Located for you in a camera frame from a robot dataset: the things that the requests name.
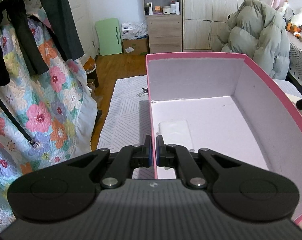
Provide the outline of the white remote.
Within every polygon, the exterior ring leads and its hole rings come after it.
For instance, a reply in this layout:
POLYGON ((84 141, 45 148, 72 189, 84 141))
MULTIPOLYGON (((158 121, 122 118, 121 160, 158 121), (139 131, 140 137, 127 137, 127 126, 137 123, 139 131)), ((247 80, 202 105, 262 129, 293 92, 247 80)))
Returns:
POLYGON ((186 120, 164 121, 159 123, 159 135, 166 145, 175 144, 194 152, 191 132, 186 120))

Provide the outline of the pink cardboard box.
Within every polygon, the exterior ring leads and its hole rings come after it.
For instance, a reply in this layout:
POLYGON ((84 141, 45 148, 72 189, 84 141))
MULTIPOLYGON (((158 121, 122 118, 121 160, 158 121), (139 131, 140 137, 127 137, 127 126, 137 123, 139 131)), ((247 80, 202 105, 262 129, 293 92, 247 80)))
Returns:
POLYGON ((235 53, 149 54, 146 71, 153 137, 161 122, 185 120, 194 150, 287 177, 300 192, 292 218, 302 222, 302 116, 274 80, 235 53))

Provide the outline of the white patterned table cloth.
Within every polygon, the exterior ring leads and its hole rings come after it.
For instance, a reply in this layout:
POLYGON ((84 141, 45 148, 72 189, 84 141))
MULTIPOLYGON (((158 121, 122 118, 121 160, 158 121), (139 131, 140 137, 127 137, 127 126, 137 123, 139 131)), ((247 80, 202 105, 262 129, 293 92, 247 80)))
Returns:
POLYGON ((145 76, 118 80, 98 147, 119 150, 159 134, 159 123, 186 120, 194 151, 207 147, 302 183, 301 115, 257 77, 241 75, 226 95, 149 102, 145 76))

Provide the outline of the floral quilt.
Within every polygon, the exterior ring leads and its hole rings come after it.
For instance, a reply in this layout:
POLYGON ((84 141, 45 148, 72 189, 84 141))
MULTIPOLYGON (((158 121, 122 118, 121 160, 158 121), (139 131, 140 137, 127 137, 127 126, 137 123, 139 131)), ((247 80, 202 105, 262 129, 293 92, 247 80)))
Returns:
POLYGON ((90 150, 97 105, 80 59, 64 60, 40 0, 24 0, 28 25, 48 71, 30 75, 3 12, 0 44, 10 82, 0 87, 0 232, 14 222, 7 200, 20 176, 90 150))

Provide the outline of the brown cardboard box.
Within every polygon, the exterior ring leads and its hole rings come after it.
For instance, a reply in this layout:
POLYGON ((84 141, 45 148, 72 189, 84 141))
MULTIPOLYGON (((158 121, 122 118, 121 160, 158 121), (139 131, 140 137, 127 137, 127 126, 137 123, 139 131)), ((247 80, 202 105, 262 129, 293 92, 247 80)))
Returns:
POLYGON ((130 55, 147 55, 149 53, 148 38, 137 40, 123 40, 123 51, 130 55))

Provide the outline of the green folding table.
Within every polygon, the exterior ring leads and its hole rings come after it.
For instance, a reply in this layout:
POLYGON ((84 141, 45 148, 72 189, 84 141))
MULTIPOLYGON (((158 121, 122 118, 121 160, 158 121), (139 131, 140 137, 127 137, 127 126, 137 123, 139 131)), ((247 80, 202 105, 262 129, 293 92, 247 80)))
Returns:
POLYGON ((99 53, 102 56, 122 53, 120 24, 117 18, 108 18, 95 23, 99 40, 99 53))

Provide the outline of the white jar on shelf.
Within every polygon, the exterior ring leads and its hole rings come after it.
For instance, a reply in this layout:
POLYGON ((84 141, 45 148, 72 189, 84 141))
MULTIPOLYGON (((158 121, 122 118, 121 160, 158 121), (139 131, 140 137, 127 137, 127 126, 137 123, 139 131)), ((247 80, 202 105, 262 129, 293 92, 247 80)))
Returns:
POLYGON ((164 15, 170 15, 171 14, 171 6, 166 5, 162 7, 162 12, 164 15))

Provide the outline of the grey-green puffer jacket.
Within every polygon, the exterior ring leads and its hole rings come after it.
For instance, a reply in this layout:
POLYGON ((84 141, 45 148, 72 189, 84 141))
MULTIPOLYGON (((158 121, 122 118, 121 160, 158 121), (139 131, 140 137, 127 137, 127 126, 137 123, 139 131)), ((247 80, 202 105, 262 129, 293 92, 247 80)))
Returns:
POLYGON ((285 21, 275 9, 257 0, 244 0, 230 15, 212 50, 245 54, 273 79, 286 79, 290 66, 285 21))

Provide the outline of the light wooden wardrobe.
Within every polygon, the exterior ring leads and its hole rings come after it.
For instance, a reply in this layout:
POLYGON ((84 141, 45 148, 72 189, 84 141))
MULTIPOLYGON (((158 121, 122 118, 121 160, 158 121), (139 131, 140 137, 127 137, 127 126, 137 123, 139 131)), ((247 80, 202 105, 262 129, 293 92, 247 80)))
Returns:
POLYGON ((244 0, 182 0, 184 20, 182 49, 210 50, 228 16, 236 12, 244 0))

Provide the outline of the wooden shelf cabinet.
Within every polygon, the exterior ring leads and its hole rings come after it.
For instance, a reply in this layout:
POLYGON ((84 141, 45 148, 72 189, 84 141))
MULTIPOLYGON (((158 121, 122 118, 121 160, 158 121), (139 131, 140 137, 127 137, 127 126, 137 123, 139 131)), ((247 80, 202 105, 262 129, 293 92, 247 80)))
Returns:
POLYGON ((143 0, 151 54, 182 51, 182 0, 143 0), (171 14, 162 7, 170 5, 171 14))

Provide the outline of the white plush goose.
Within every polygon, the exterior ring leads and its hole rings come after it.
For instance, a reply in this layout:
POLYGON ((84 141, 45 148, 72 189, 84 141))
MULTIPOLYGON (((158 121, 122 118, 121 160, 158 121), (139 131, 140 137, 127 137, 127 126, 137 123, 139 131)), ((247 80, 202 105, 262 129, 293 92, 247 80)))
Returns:
POLYGON ((291 25, 296 27, 302 26, 302 8, 299 10, 299 12, 292 16, 291 18, 291 25))

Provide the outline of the dark hanging clothes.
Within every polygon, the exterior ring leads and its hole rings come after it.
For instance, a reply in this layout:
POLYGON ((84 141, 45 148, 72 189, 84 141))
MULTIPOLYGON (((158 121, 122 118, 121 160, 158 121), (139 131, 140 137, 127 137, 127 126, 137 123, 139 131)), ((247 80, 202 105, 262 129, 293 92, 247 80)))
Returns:
MULTIPOLYGON (((68 0, 40 0, 52 28, 53 40, 64 60, 76 60, 84 55, 68 0)), ((33 33, 28 25, 24 0, 0 0, 0 25, 3 12, 15 29, 22 55, 30 75, 41 75, 48 71, 38 50, 33 33)), ((0 44, 0 87, 10 82, 0 44)))

